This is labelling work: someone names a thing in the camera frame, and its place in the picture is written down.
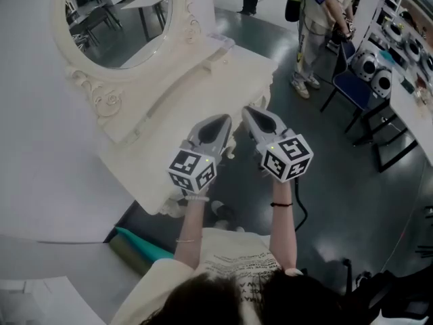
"white beaded bracelet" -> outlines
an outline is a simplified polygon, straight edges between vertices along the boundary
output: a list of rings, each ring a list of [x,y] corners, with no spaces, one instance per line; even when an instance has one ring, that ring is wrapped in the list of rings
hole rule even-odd
[[[204,201],[209,202],[209,197],[207,196],[198,196],[198,195],[188,195],[185,197],[187,201]]]

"gray wall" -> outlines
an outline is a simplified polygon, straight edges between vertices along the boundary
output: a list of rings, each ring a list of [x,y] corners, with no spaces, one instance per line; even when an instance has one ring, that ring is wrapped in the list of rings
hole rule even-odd
[[[0,279],[66,276],[109,324],[140,277],[107,244],[44,244],[0,236]]]
[[[0,234],[102,242],[133,198],[98,158],[99,130],[49,28],[51,0],[0,0]]]

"black hair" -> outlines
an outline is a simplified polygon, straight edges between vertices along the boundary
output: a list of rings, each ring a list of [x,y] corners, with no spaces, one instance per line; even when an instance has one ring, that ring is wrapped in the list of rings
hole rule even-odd
[[[234,278],[200,274],[176,287],[164,306],[140,325],[242,325],[240,303]]]
[[[263,325],[349,324],[342,296],[309,276],[287,276],[277,269],[261,283],[256,312]]]

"bracelet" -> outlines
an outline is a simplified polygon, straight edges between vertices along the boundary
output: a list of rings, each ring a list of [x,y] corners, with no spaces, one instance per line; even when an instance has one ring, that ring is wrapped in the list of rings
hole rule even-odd
[[[276,202],[271,203],[271,207],[290,207],[292,205],[293,205],[293,203],[291,203],[291,204],[276,203]]]
[[[207,197],[207,196],[188,195],[188,196],[185,196],[185,199],[187,201],[204,201],[204,202],[209,202],[209,197]]]
[[[176,243],[192,243],[195,242],[196,240],[180,240],[180,239],[176,239]]]

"blue chair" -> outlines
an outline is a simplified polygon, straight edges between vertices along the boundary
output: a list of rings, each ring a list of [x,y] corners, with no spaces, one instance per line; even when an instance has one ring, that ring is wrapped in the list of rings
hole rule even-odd
[[[361,116],[362,112],[367,108],[371,95],[370,86],[348,69],[347,58],[350,58],[353,56],[353,54],[355,54],[354,45],[351,42],[342,42],[338,52],[334,75],[332,76],[332,83],[334,84],[335,89],[320,109],[320,112],[325,110],[337,91],[339,91],[346,99],[352,102],[357,109],[353,114],[352,121],[347,126],[344,133],[350,130],[350,128]]]

